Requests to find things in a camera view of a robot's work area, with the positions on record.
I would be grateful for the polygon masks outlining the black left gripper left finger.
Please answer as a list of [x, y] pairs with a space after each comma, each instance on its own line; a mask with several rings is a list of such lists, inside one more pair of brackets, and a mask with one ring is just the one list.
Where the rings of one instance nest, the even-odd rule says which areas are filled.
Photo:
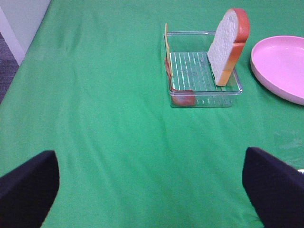
[[0, 226], [39, 228], [59, 189], [56, 153], [44, 151], [0, 179]]

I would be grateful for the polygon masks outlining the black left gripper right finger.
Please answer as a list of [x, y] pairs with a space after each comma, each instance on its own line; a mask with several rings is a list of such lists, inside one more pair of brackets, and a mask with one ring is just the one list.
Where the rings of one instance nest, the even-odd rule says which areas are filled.
[[304, 175], [266, 151], [249, 147], [242, 184], [266, 228], [304, 226]]

